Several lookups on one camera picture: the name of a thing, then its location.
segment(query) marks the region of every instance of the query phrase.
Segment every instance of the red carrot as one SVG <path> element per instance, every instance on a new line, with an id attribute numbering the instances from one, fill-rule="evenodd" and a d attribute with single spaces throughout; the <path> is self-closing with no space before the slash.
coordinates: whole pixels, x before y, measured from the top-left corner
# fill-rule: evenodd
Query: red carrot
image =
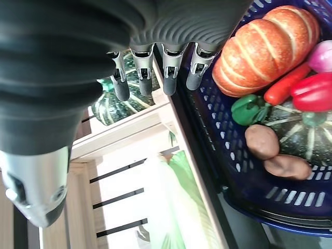
<path id="1" fill-rule="evenodd" d="M 291 95 L 291 88 L 311 71 L 307 62 L 290 71 L 264 94 L 264 100 L 271 105 L 280 105 Z"/>

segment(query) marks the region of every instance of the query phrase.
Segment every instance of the red onion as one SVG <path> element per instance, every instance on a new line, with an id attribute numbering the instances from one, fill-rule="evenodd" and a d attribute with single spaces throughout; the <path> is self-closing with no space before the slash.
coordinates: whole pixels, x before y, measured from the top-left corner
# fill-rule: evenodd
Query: red onion
<path id="1" fill-rule="evenodd" d="M 309 56 L 308 62 L 317 73 L 332 72 L 332 40 L 318 43 Z"/>

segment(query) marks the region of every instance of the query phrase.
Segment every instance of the green pumpkin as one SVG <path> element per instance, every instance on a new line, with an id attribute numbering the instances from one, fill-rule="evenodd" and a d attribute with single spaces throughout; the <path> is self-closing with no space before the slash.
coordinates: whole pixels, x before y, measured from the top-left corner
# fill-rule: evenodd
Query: green pumpkin
<path id="1" fill-rule="evenodd" d="M 271 107 L 262 124 L 276 132 L 281 153 L 305 158 L 313 165 L 332 166 L 332 112 L 305 113 L 286 101 Z"/>
<path id="2" fill-rule="evenodd" d="M 98 82 L 103 85 L 103 95 L 91 106 L 97 120 L 105 126 L 109 126 L 155 104 L 152 96 L 141 95 L 139 77 L 130 50 L 124 52 L 123 58 L 130 98 L 127 101 L 118 100 L 115 96 L 112 80 L 110 78 L 100 79 Z M 153 71 L 151 77 L 153 90 L 156 90 L 159 88 L 159 84 Z"/>

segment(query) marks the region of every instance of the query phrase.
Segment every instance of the bread loaf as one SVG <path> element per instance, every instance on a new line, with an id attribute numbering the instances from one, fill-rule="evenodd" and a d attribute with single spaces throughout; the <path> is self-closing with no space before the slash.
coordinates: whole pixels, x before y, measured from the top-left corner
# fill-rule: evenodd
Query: bread loaf
<path id="1" fill-rule="evenodd" d="M 253 93 L 302 62 L 318 37 L 318 23 L 309 12 L 280 6 L 242 26 L 226 42 L 213 79 L 226 95 Z"/>

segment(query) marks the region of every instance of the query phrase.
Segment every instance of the toy red pepper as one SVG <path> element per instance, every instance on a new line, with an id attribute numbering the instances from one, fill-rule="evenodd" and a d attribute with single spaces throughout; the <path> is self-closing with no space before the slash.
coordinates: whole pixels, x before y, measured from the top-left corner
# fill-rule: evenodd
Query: toy red pepper
<path id="1" fill-rule="evenodd" d="M 332 110 L 332 72 L 301 80 L 292 87 L 290 94 L 293 105 L 303 112 Z"/>

